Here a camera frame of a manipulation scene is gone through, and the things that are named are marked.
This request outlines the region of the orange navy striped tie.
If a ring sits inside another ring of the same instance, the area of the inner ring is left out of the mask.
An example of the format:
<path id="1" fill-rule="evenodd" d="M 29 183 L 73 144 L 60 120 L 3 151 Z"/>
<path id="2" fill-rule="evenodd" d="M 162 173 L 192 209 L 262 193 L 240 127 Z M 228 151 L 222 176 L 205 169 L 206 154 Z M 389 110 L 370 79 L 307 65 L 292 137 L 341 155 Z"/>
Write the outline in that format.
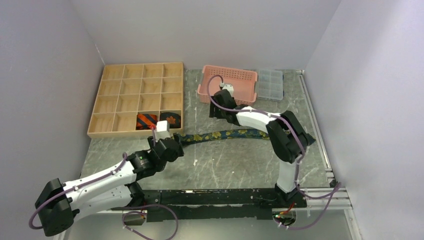
<path id="1" fill-rule="evenodd" d="M 136 117 L 136 130 L 149 130 L 157 125 L 158 116 L 150 113 L 138 113 Z"/>

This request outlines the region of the blue yellow floral tie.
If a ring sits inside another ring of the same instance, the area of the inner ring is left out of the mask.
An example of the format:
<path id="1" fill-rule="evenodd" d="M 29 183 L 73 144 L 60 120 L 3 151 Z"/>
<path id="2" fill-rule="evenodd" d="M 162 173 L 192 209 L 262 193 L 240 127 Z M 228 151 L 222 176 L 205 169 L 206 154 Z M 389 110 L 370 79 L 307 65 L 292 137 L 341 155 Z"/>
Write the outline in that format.
<path id="1" fill-rule="evenodd" d="M 180 138 L 183 144 L 186 145 L 227 139 L 270 139 L 269 135 L 266 132 L 253 128 L 222 130 L 195 134 L 175 133 L 175 135 Z"/>

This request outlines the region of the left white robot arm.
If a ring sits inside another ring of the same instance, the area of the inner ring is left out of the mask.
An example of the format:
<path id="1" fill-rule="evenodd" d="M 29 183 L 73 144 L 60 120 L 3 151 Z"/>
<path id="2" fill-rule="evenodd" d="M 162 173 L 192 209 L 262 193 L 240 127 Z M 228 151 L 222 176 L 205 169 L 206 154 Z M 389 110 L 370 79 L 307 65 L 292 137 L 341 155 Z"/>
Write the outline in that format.
<path id="1" fill-rule="evenodd" d="M 38 217 L 45 236 L 52 237 L 91 214 L 112 208 L 139 209 L 144 195 L 138 181 L 151 177 L 184 155 L 182 136 L 154 140 L 148 138 L 150 148 L 122 154 L 120 162 L 90 176 L 61 182 L 58 178 L 46 183 L 35 202 L 35 212 L 29 227 L 37 229 L 33 221 Z"/>

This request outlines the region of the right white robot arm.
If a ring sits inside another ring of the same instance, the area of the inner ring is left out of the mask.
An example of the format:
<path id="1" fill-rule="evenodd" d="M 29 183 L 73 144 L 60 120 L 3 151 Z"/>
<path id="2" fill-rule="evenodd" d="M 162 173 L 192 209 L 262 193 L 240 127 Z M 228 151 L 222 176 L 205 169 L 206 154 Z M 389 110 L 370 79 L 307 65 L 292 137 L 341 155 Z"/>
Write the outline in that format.
<path id="1" fill-rule="evenodd" d="M 208 97 L 211 118 L 225 119 L 230 124 L 260 130 L 268 135 L 273 151 L 280 159 L 275 200 L 280 207 L 289 207 L 299 192 L 300 161 L 315 139 L 303 129 L 292 111 L 270 113 L 245 104 L 238 105 L 226 89 Z"/>

